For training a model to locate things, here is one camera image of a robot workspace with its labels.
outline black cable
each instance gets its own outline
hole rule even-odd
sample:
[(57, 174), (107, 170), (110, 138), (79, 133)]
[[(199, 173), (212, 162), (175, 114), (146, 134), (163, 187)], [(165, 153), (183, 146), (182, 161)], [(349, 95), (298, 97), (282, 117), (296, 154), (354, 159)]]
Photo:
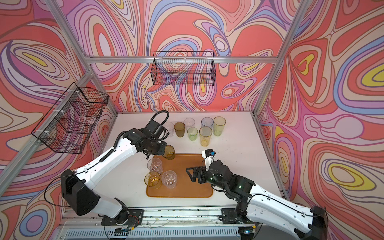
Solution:
[(155, 113), (152, 117), (151, 117), (151, 119), (150, 119), (150, 121), (152, 121), (157, 115), (159, 115), (160, 113), (166, 113), (167, 114), (167, 117), (164, 119), (164, 121), (161, 123), (161, 125), (163, 125), (167, 120), (168, 120), (168, 118), (169, 118), (169, 112), (167, 111), (167, 110), (161, 110), (161, 111), (158, 111), (157, 113)]
[(57, 205), (57, 204), (54, 204), (54, 203), (48, 201), (47, 198), (46, 198), (46, 192), (47, 192), (49, 186), (50, 186), (56, 179), (59, 179), (59, 178), (61, 178), (61, 177), (70, 177), (70, 176), (74, 176), (74, 175), (77, 175), (77, 174), (86, 172), (86, 171), (88, 171), (89, 169), (91, 169), (91, 168), (93, 168), (94, 166), (96, 166), (97, 164), (99, 164), (99, 162), (95, 163), (92, 167), (88, 168), (88, 169), (85, 170), (85, 171), (78, 172), (78, 173), (71, 174), (71, 175), (67, 175), (67, 176), (59, 176), (59, 177), (53, 179), (53, 180), (47, 185), (47, 187), (44, 189), (44, 200), (45, 200), (47, 203), (49, 203), (49, 204), (51, 204), (51, 205), (54, 205), (54, 206), (57, 206), (57, 207), (70, 207), (70, 206)]
[(111, 240), (108, 235), (107, 235), (107, 231), (105, 230), (105, 225), (104, 225), (104, 233), (105, 233), (105, 236), (108, 238), (108, 240)]
[(318, 217), (318, 216), (321, 216), (321, 215), (322, 215), (322, 214), (320, 214), (320, 215), (308, 215), (308, 214), (305, 214), (305, 213), (303, 213), (303, 212), (300, 212), (299, 210), (296, 210), (296, 209), (294, 209), (294, 208), (292, 208), (292, 207), (290, 207), (290, 206), (288, 206), (288, 205), (286, 205), (286, 204), (280, 202), (279, 200), (276, 200), (276, 199), (271, 198), (271, 197), (269, 197), (269, 196), (267, 196), (267, 195), (264, 195), (264, 194), (253, 194), (252, 197), (249, 199), (249, 201), (248, 201), (248, 203), (247, 203), (247, 205), (246, 205), (246, 207), (245, 207), (245, 210), (248, 208), (248, 205), (249, 205), (249, 203), (251, 202), (252, 198), (253, 198), (254, 196), (257, 196), (257, 195), (261, 195), (261, 196), (267, 197), (267, 198), (269, 198), (269, 199), (272, 199), (272, 200), (274, 200), (274, 201), (276, 201), (276, 202), (278, 202), (278, 203), (280, 203), (280, 204), (283, 204), (284, 206), (286, 206), (286, 207), (288, 207), (288, 208), (290, 208), (290, 209), (296, 211), (297, 213), (302, 214), (302, 215), (305, 215), (305, 216), (308, 216), (308, 217)]
[(121, 133), (119, 133), (118, 137), (116, 138), (115, 140), (115, 143), (113, 144), (113, 149), (109, 150), (100, 160), (99, 162), (102, 162), (104, 161), (105, 159), (107, 159), (107, 157), (109, 157), (115, 150), (116, 148), (118, 147), (118, 144), (119, 144), (119, 140), (121, 138), (121, 136), (126, 133), (127, 131), (122, 131)]
[[(208, 156), (208, 157), (213, 157), (212, 158), (212, 161), (211, 161), (211, 164), (214, 162), (214, 160), (215, 160), (215, 156)], [(203, 167), (203, 162), (205, 161), (205, 159), (206, 158), (208, 158), (208, 157), (205, 157), (204, 159), (203, 159), (203, 161), (201, 161), (201, 167)]]
[(255, 237), (256, 237), (256, 236), (259, 234), (259, 232), (260, 232), (260, 230), (261, 230), (262, 226), (263, 226), (263, 223), (260, 225), (260, 228), (259, 228), (259, 230), (257, 230), (257, 233), (255, 234), (255, 236), (254, 236), (253, 238), (255, 238)]
[(213, 184), (211, 184), (211, 188), (212, 188), (213, 190), (215, 190), (215, 191), (218, 191), (218, 192), (225, 192), (224, 190), (218, 190), (218, 189), (214, 189), (214, 186), (213, 186)]

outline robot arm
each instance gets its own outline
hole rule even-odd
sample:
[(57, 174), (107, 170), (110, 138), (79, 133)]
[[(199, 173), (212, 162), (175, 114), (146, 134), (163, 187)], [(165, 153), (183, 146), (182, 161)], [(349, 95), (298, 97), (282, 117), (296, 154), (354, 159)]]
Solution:
[(325, 210), (294, 204), (276, 196), (252, 180), (233, 174), (220, 160), (214, 161), (215, 152), (202, 152), (205, 166), (187, 168), (191, 181), (208, 182), (223, 189), (224, 194), (237, 201), (236, 217), (243, 223), (265, 223), (285, 231), (298, 239), (326, 239)]
[[(167, 114), (161, 124), (153, 120), (160, 113)], [(144, 153), (147, 159), (151, 154), (163, 155), (167, 143), (162, 140), (169, 135), (163, 124), (168, 117), (169, 113), (165, 110), (155, 113), (144, 128), (121, 132), (113, 147), (92, 162), (74, 172), (67, 169), (61, 174), (61, 194), (77, 215), (95, 212), (108, 216), (118, 224), (127, 220), (127, 207), (120, 200), (93, 189), (106, 174), (137, 152)]]

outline plastic cup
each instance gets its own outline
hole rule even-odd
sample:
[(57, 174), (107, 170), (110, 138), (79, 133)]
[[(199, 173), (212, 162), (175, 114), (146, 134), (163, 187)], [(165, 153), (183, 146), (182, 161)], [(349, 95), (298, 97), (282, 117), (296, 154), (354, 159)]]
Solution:
[(161, 181), (163, 182), (163, 184), (167, 188), (172, 189), (172, 188), (176, 187), (177, 174), (174, 171), (171, 171), (171, 170), (166, 171), (161, 176)]
[(197, 128), (191, 127), (188, 129), (187, 133), (189, 140), (195, 141), (197, 139), (197, 134), (199, 133), (199, 131), (197, 130)]
[(223, 117), (215, 117), (214, 119), (214, 135), (220, 136), (223, 133), (225, 123), (227, 121)]
[(147, 163), (147, 168), (150, 171), (157, 172), (158, 174), (162, 174), (163, 172), (163, 163), (160, 158), (154, 157)]
[(182, 123), (182, 122), (177, 122), (174, 126), (174, 129), (175, 129), (175, 132), (176, 132), (176, 135), (178, 137), (182, 137), (184, 136), (184, 133), (185, 133), (185, 124)]
[(167, 130), (168, 130), (168, 132), (169, 132), (169, 135), (168, 135), (168, 137), (172, 137), (173, 136), (173, 133), (174, 133), (174, 131), (175, 131), (175, 129), (173, 128), (173, 123), (171, 123), (171, 122), (166, 122), (166, 123), (164, 123), (163, 124), (163, 127), (165, 127)]
[(160, 175), (157, 172), (149, 172), (144, 178), (145, 185), (158, 189), (161, 186)]
[(174, 159), (176, 156), (175, 149), (171, 145), (167, 145), (165, 150), (164, 150), (164, 155), (163, 157), (168, 160)]
[(211, 129), (214, 127), (214, 121), (212, 118), (205, 117), (201, 120), (201, 127), (210, 127)]
[(212, 129), (210, 127), (202, 127), (199, 133), (201, 146), (207, 147), (212, 136)]
[(193, 118), (186, 118), (183, 123), (185, 128), (188, 130), (190, 127), (195, 125), (195, 120)]

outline swirl pattern wall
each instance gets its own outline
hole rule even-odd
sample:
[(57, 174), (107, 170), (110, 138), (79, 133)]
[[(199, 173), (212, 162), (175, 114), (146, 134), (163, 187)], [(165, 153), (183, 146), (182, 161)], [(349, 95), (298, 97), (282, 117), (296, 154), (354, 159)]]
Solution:
[(227, 76), (216, 75), (215, 86), (152, 84), (150, 64), (97, 63), (93, 69), (118, 112), (250, 111), (271, 64), (229, 64)]
[(384, 239), (384, 2), (316, 0), (258, 109), (293, 202), (328, 239)]
[[(0, 2), (0, 172), (28, 141), (32, 129), (84, 69), (43, 0)], [(0, 239), (49, 239), (62, 208), (44, 201), (48, 183), (67, 168), (94, 159), (112, 122), (107, 108), (82, 155), (38, 148), (0, 198)], [(60, 183), (48, 199), (64, 204)]]
[(297, 4), (296, 0), (85, 0), (65, 1), (62, 10), (90, 56), (151, 56), (152, 51), (176, 49), (211, 49), (217, 56), (270, 50), (276, 56)]
[[(65, 2), (62, 10), (90, 56), (151, 56), (212, 50), (216, 56), (276, 56), (297, 1)], [(117, 111), (253, 110), (266, 64), (218, 64), (214, 87), (152, 86), (149, 64), (93, 64)]]

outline black wire basket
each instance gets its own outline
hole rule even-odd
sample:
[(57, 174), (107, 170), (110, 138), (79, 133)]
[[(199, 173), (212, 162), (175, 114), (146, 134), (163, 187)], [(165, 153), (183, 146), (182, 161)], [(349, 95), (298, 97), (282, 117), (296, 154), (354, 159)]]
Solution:
[(32, 135), (54, 152), (81, 154), (107, 104), (106, 93), (77, 87), (48, 126), (38, 136), (36, 126)]
[(215, 85), (216, 67), (212, 51), (155, 51), (153, 85)]

